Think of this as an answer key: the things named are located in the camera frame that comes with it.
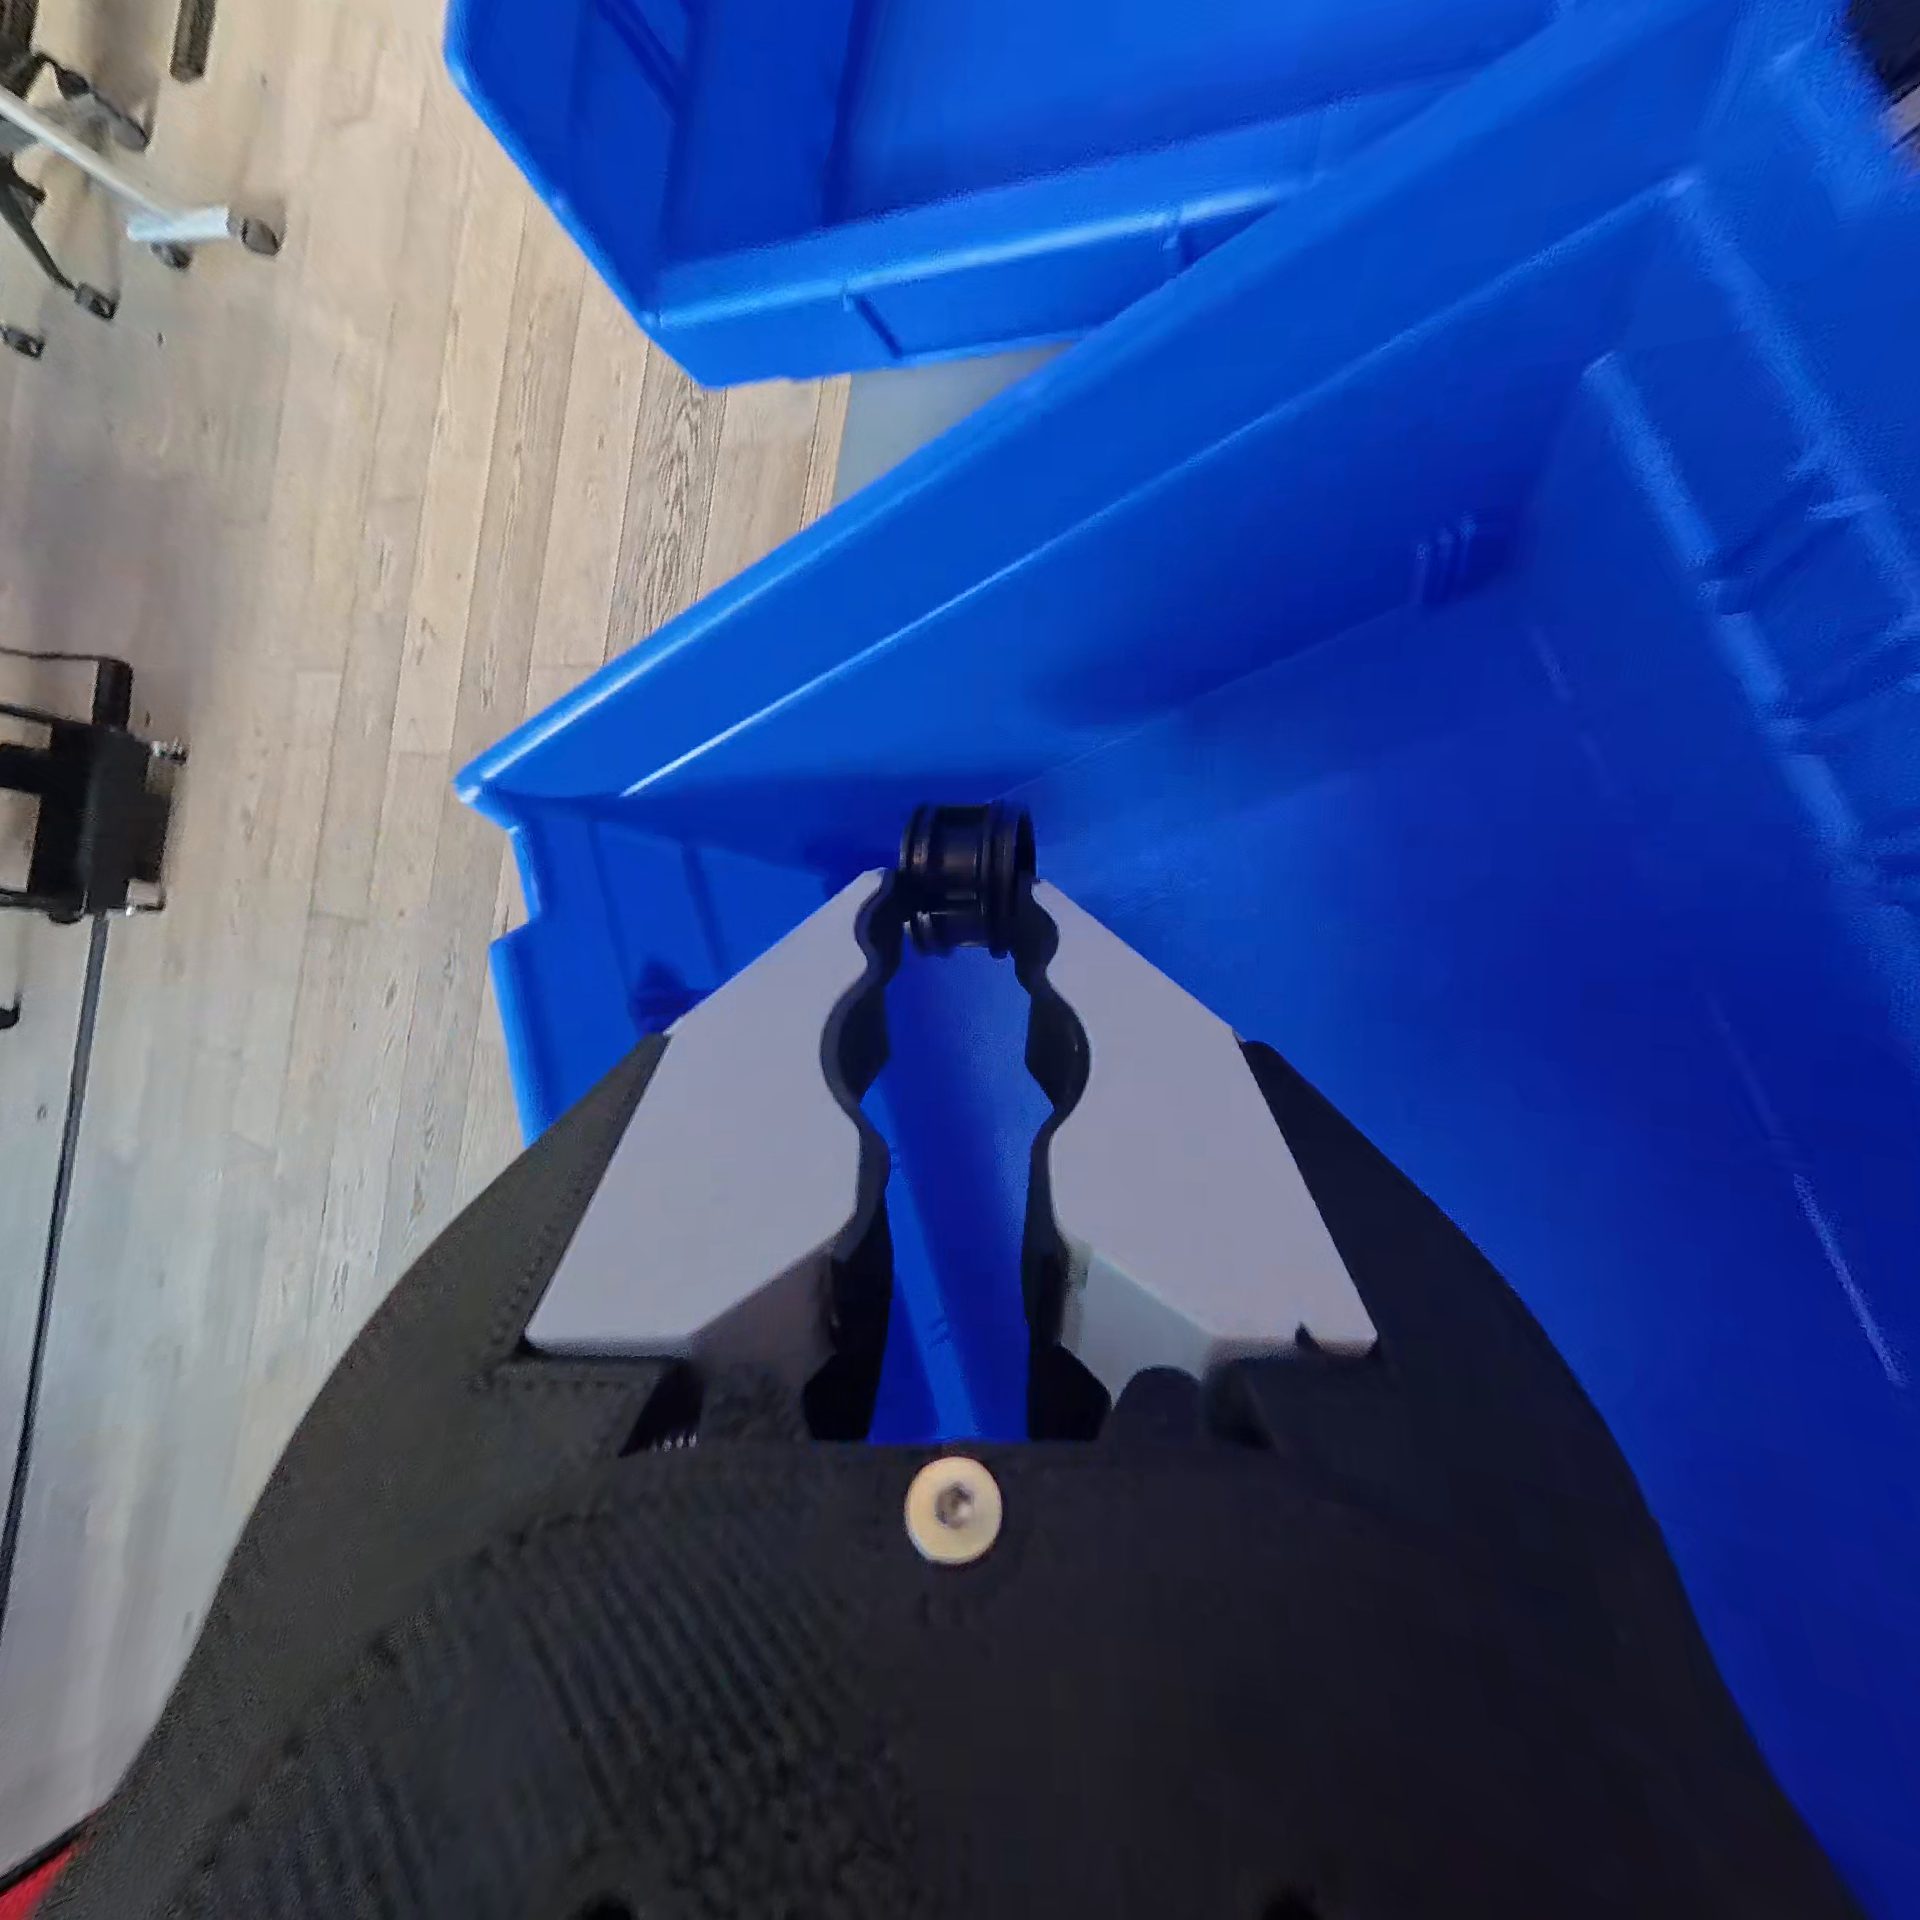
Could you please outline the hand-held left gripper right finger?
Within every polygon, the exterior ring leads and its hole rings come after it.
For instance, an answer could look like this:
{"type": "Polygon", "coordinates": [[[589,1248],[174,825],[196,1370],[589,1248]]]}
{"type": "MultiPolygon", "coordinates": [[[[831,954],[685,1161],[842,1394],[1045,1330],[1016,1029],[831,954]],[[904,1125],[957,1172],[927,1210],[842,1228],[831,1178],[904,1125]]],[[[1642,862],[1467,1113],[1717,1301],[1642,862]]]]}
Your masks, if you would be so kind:
{"type": "Polygon", "coordinates": [[[1360,1357],[1375,1324],[1235,1029],[1042,879],[1045,983],[1085,1044],[1046,1140],[1063,1349],[1103,1388],[1192,1378],[1304,1342],[1360,1357]]]}

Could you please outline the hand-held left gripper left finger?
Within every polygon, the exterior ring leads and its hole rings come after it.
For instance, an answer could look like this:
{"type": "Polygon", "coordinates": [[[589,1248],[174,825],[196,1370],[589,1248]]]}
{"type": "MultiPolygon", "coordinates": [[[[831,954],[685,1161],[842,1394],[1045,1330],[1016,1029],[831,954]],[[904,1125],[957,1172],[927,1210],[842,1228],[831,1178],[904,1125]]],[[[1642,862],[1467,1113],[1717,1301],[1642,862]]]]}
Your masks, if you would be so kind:
{"type": "Polygon", "coordinates": [[[662,1033],[523,1335],[542,1356],[828,1364],[831,1262],[864,1213],[830,1014],[869,970],[864,870],[662,1033]]]}

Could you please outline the black toy wheel rim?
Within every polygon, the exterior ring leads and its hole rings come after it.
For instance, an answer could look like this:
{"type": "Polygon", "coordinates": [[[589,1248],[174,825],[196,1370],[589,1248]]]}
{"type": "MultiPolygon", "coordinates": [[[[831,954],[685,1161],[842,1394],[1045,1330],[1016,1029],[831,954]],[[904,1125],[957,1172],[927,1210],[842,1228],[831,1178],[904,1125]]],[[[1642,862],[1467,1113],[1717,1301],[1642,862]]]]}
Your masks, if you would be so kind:
{"type": "Polygon", "coordinates": [[[1037,840],[1024,807],[918,807],[902,829],[895,862],[911,945],[933,954],[966,949],[1012,954],[1036,876],[1037,840]]]}

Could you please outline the black floor stand base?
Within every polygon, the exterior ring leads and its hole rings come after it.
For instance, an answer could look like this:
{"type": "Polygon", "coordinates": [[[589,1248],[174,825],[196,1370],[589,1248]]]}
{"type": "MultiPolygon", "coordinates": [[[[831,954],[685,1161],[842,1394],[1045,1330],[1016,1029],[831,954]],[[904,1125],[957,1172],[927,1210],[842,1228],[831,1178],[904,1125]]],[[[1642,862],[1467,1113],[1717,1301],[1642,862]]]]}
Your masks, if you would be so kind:
{"type": "Polygon", "coordinates": [[[2,704],[6,717],[46,730],[36,746],[13,741],[2,746],[5,792],[36,807],[28,877],[2,889],[2,906],[56,925],[162,912],[174,783],[156,774],[184,767],[187,746],[133,728],[135,669],[128,660],[13,645],[2,653],[94,669],[84,717],[2,704]]]}

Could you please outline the blue plastic storage bin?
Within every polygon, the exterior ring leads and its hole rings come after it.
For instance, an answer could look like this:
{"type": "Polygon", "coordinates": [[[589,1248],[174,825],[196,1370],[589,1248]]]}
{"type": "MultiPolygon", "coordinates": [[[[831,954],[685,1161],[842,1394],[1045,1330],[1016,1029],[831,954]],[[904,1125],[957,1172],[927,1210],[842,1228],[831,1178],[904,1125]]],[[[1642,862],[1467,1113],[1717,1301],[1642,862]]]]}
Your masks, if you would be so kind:
{"type": "Polygon", "coordinates": [[[1538,37],[1548,2],[456,2],[467,102],[731,389],[1075,340],[1538,37]]]}

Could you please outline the white rolling pole stand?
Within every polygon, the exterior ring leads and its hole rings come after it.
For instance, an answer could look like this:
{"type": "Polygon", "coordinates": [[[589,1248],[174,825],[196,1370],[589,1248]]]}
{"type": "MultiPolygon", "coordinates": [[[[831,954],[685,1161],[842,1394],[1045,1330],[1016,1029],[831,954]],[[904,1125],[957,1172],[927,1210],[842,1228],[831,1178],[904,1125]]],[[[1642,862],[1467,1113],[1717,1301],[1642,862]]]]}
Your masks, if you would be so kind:
{"type": "Polygon", "coordinates": [[[183,268],[192,249],[213,245],[238,245],[239,249],[272,257],[280,250],[280,225],[275,216],[246,213],[227,202],[175,202],[158,188],[136,181],[117,153],[130,153],[109,141],[107,134],[74,137],[60,132],[24,102],[5,100],[2,116],[16,118],[43,137],[43,145],[24,153],[47,153],[98,188],[117,210],[126,239],[139,249],[156,250],[162,261],[183,268]]]}

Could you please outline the black office chair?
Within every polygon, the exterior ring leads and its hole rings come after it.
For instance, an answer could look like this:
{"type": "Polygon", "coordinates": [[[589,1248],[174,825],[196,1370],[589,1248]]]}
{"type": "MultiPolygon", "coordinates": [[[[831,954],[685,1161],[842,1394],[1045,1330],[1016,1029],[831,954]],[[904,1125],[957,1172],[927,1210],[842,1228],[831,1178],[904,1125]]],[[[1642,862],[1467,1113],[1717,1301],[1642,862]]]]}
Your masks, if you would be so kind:
{"type": "MultiPolygon", "coordinates": [[[[109,137],[126,153],[144,153],[151,145],[152,120],[117,102],[109,94],[79,72],[43,53],[36,41],[36,2],[2,5],[2,92],[5,100],[32,106],[40,120],[74,137],[109,137]]],[[[2,116],[2,218],[36,269],[75,306],[101,321],[117,316],[117,295],[96,285],[68,279],[36,230],[46,189],[20,174],[24,153],[43,145],[43,137],[22,128],[16,118],[2,116]]]]}

